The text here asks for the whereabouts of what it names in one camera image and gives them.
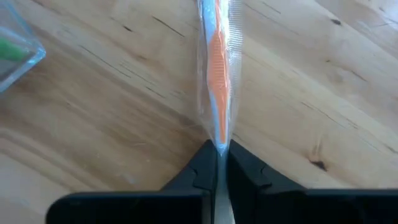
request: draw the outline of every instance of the clear plastic packaging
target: clear plastic packaging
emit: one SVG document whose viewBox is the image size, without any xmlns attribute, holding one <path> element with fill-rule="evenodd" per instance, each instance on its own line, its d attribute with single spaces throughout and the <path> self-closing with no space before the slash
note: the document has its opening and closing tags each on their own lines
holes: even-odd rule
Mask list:
<svg viewBox="0 0 398 224">
<path fill-rule="evenodd" d="M 241 0 L 198 0 L 198 112 L 219 154 L 215 223 L 234 223 L 226 161 L 238 112 L 243 43 L 241 4 Z"/>
<path fill-rule="evenodd" d="M 42 44 L 11 3 L 0 1 L 0 92 L 44 57 Z"/>
</svg>

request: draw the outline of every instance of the clear plastic container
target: clear plastic container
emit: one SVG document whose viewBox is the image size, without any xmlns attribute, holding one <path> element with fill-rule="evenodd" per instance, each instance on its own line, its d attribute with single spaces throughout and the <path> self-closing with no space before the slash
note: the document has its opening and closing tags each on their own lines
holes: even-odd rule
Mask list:
<svg viewBox="0 0 398 224">
<path fill-rule="evenodd" d="M 0 92 L 45 57 L 37 40 L 11 3 L 0 1 Z"/>
</svg>

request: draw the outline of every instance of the green object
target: green object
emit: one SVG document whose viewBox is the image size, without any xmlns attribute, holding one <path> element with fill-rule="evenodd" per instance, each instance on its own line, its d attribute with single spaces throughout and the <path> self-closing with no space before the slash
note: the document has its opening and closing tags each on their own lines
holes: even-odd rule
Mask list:
<svg viewBox="0 0 398 224">
<path fill-rule="evenodd" d="M 0 59 L 20 62 L 26 58 L 27 52 L 7 39 L 0 37 Z"/>
</svg>

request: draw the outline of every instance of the black device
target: black device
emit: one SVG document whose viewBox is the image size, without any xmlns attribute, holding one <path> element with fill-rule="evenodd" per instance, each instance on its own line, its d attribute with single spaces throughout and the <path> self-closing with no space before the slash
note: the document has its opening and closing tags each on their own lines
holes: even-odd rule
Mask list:
<svg viewBox="0 0 398 224">
<path fill-rule="evenodd" d="M 47 224 L 212 224 L 217 151 L 209 140 L 157 192 L 71 194 Z M 228 187 L 236 224 L 398 223 L 398 190 L 306 189 L 231 141 Z"/>
</svg>

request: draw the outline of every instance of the table surface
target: table surface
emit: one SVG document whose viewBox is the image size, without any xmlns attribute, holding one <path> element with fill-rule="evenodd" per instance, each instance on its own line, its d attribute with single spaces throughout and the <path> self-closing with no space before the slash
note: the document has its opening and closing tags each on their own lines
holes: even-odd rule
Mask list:
<svg viewBox="0 0 398 224">
<path fill-rule="evenodd" d="M 206 139 L 196 2 L 15 4 L 47 57 L 0 95 L 2 223 L 43 223 L 70 192 L 161 188 Z M 306 187 L 398 187 L 397 1 L 243 11 L 233 139 Z"/>
</svg>

